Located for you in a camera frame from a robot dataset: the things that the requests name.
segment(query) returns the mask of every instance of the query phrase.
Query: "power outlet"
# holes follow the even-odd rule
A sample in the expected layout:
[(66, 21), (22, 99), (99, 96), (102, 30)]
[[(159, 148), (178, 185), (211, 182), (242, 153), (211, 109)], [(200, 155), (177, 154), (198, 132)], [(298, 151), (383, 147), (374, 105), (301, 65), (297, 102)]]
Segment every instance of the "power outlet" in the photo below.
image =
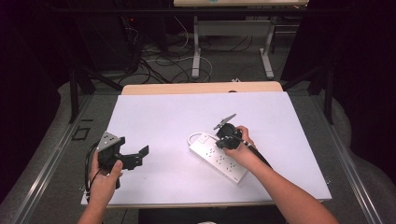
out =
[(224, 151), (216, 146), (216, 139), (207, 133), (202, 133), (190, 145), (190, 150), (235, 184), (238, 184), (247, 172), (245, 167), (239, 165), (233, 158), (225, 155)]

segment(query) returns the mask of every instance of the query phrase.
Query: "white tabletop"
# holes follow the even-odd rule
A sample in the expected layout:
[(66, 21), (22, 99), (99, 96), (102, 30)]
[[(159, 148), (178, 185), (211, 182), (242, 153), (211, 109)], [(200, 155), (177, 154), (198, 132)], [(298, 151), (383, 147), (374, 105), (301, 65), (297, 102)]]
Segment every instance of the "white tabletop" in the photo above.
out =
[(121, 154), (149, 145), (143, 166), (123, 171), (109, 206), (181, 207), (273, 203), (247, 173), (238, 185), (193, 154), (192, 133), (215, 134), (221, 119), (249, 128), (273, 168), (320, 201), (332, 197), (286, 92), (119, 96), (107, 131), (125, 136)]
[(176, 7), (303, 6), (309, 0), (175, 0)]

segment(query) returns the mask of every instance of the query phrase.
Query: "person's left hand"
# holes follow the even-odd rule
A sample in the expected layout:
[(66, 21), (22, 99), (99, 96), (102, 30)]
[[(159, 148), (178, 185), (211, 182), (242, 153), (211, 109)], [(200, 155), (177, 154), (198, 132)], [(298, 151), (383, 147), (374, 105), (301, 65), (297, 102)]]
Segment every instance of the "person's left hand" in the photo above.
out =
[(103, 207), (107, 206), (116, 190), (117, 179), (122, 176), (121, 170), (122, 161), (116, 161), (110, 174), (100, 171), (98, 152), (94, 152), (90, 172), (90, 180), (91, 182), (93, 181), (91, 185), (90, 203)]

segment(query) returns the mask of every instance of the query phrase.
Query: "forearm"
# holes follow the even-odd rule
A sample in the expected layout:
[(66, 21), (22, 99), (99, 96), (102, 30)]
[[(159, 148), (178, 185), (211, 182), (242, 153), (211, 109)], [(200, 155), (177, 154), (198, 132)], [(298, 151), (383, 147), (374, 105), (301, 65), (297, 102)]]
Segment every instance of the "forearm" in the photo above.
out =
[(89, 203), (78, 224), (85, 223), (102, 223), (103, 217), (105, 216), (106, 207), (95, 203)]
[(290, 224), (338, 223), (318, 200), (263, 162), (253, 160), (248, 169), (259, 179)]

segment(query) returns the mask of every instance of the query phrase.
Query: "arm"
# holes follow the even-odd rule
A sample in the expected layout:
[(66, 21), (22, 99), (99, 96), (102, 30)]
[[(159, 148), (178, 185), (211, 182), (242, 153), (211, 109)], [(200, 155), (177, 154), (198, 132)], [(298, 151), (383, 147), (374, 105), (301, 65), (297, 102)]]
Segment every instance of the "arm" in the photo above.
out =
[[(238, 129), (242, 132), (242, 138), (254, 146), (254, 142), (248, 137), (248, 129), (243, 126)], [(318, 200), (265, 165), (245, 145), (240, 144), (237, 149), (224, 150), (259, 179), (290, 224), (338, 223)]]
[(98, 164), (98, 153), (95, 151), (92, 158), (90, 180), (91, 185), (90, 202), (78, 223), (102, 223), (106, 207), (116, 190), (116, 181), (122, 175), (122, 161), (117, 161), (109, 175), (101, 174)]

